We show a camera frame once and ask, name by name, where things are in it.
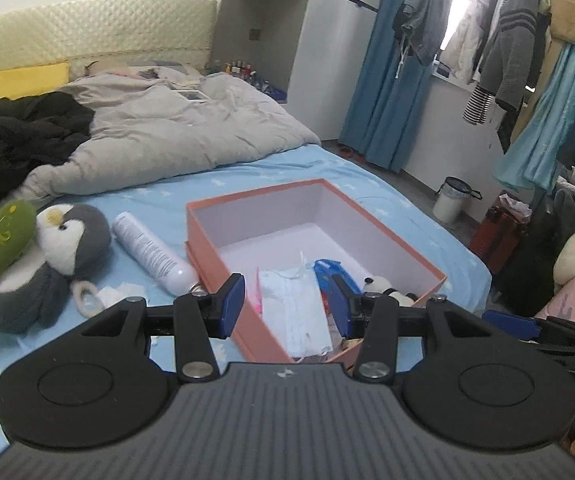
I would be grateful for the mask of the white tissue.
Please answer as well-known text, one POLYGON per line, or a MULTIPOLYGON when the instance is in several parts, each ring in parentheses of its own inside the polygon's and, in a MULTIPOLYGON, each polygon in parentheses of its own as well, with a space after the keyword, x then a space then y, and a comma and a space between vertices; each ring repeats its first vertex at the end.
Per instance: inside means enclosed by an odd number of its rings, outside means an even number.
POLYGON ((96 298, 104 309, 114 306, 129 297, 141 297, 148 300, 146 289, 137 284, 124 282, 116 287, 105 286, 98 290, 96 298))

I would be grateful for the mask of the grey white penguin plush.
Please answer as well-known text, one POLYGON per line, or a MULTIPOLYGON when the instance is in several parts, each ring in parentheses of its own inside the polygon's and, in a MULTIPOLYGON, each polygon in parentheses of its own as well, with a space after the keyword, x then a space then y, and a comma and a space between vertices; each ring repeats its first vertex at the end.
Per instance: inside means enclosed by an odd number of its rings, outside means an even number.
POLYGON ((41 211, 35 237, 0 278, 0 334, 56 324, 67 298, 104 263, 111 246, 105 215, 86 204, 59 204, 41 211))

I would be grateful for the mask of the white face mask pack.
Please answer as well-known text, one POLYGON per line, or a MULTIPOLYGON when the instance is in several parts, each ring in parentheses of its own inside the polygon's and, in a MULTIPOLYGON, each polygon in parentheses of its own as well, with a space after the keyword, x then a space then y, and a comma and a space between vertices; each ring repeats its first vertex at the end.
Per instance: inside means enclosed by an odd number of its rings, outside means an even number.
POLYGON ((327 315, 311 266, 260 271, 262 318, 292 359, 325 356, 333 350, 327 315))

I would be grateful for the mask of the hanging grey striped sweater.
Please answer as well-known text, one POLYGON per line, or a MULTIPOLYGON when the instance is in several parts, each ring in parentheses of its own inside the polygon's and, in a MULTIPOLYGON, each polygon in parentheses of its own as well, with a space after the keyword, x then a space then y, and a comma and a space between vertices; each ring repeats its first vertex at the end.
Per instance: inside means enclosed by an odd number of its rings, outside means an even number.
POLYGON ((550 14, 550 0, 504 0, 478 83, 463 110, 468 124, 486 122, 491 104, 506 112, 521 108, 525 88, 535 80, 545 55, 550 14))

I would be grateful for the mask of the blue plastic packet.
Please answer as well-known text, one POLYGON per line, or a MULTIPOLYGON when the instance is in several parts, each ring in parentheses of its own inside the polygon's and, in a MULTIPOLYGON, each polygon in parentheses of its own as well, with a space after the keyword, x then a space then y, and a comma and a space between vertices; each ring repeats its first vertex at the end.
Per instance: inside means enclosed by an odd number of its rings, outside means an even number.
POLYGON ((354 295, 362 295, 361 288, 339 261, 331 259, 318 259, 313 263, 312 269, 315 271, 323 305, 327 313, 331 312, 329 295, 330 286, 334 283, 335 276, 342 278, 345 285, 354 295))

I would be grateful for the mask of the small panda plush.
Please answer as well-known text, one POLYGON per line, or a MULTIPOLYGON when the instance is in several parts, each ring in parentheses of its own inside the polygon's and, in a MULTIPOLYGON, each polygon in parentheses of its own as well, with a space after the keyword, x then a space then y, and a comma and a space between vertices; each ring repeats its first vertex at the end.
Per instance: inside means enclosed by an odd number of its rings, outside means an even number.
POLYGON ((398 301, 400 307, 413 307, 415 304, 415 296, 404 295, 397 289, 391 286, 391 282, 383 276, 368 276, 363 281, 362 291, 366 295, 371 296, 388 296, 398 301))

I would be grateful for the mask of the pink cardboard box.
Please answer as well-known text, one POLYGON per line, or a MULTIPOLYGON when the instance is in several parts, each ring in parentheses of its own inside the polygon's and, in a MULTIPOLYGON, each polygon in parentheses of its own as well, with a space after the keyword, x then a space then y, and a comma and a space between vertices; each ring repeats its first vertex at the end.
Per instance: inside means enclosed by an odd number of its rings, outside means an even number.
POLYGON ((326 180, 257 188, 187 206, 186 252, 208 290, 233 273, 245 301, 232 339, 251 362, 324 359, 353 364, 348 324, 333 315, 327 280, 360 288, 378 278, 421 306, 446 276, 326 180))

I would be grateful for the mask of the blue curtain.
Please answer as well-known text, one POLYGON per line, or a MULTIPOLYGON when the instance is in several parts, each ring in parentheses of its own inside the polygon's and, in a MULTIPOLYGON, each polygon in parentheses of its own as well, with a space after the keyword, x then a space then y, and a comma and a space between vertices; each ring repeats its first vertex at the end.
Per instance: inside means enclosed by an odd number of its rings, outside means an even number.
POLYGON ((338 142, 398 172, 417 135, 452 0, 381 0, 338 142))

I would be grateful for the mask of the yellow pillow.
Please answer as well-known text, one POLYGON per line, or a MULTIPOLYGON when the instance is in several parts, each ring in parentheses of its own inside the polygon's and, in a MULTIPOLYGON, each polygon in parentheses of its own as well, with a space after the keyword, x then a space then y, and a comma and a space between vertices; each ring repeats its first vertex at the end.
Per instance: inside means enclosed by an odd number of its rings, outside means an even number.
POLYGON ((0 99, 39 96, 56 90, 70 80, 67 63, 0 70, 0 99))

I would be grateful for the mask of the grey duvet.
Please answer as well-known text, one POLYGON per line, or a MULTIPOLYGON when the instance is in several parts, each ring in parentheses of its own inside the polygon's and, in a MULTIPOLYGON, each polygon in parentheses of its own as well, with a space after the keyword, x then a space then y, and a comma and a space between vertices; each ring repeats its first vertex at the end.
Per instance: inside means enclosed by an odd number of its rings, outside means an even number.
POLYGON ((94 111, 90 138, 64 164, 30 172, 14 195, 36 205, 255 162, 319 141, 270 96, 227 74, 191 80, 169 68, 155 79, 103 72, 62 90, 94 111))

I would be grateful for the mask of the black coat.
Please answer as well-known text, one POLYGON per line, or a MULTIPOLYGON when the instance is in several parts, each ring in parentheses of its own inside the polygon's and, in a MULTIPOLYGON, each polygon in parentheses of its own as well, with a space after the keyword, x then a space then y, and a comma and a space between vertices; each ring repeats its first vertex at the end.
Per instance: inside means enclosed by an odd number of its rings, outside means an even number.
POLYGON ((65 164, 91 138, 94 110, 53 91, 0 99, 0 202, 39 166, 65 164))

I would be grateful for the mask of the teal hanging garment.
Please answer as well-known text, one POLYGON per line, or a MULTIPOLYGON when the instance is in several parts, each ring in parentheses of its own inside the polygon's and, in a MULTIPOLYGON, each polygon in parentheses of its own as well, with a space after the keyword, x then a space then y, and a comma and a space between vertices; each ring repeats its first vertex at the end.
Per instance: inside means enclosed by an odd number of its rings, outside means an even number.
POLYGON ((493 176, 506 188, 550 191, 575 126, 575 0, 551 0, 551 44, 536 92, 493 176))

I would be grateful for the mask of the pink small toy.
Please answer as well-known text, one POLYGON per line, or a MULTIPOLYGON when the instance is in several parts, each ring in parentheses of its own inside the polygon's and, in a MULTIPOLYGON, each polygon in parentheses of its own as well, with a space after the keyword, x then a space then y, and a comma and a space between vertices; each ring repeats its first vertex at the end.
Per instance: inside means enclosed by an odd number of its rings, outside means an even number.
POLYGON ((253 290, 251 292, 251 301, 254 311, 259 315, 263 315, 263 294, 260 287, 260 268, 256 268, 254 273, 253 290))

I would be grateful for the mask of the white spray bottle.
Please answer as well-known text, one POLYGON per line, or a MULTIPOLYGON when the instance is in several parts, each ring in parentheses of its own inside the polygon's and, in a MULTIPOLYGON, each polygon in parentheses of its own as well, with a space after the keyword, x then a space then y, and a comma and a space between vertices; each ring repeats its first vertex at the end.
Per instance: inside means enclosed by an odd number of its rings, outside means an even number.
POLYGON ((133 214, 124 211, 112 222, 117 242, 158 284, 175 297, 192 292, 200 278, 191 263, 181 258, 133 214))

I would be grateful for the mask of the white trash bin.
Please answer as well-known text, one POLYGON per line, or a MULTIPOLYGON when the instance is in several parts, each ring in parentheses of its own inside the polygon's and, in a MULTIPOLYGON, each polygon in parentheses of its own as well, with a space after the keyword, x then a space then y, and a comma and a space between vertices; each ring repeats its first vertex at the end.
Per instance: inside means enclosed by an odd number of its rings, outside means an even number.
POLYGON ((441 223, 453 223, 470 198, 481 200, 483 195, 465 181, 457 177, 447 177, 436 193, 432 214, 441 223))

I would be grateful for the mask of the beige padded headboard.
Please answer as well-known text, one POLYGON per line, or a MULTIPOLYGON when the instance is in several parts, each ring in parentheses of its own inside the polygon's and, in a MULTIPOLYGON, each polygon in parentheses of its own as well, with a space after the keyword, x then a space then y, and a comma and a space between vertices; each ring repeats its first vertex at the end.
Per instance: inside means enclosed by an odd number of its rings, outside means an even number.
POLYGON ((0 70, 67 62, 174 61, 203 66, 217 18, 214 0, 74 0, 0 15, 0 70))

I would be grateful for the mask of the red suitcase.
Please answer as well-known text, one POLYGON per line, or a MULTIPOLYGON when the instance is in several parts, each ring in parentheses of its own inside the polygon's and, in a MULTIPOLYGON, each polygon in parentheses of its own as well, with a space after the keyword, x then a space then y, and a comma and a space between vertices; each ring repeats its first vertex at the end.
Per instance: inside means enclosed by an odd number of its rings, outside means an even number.
POLYGON ((497 275, 527 232, 533 210, 508 192, 497 196, 476 229, 469 249, 497 275))

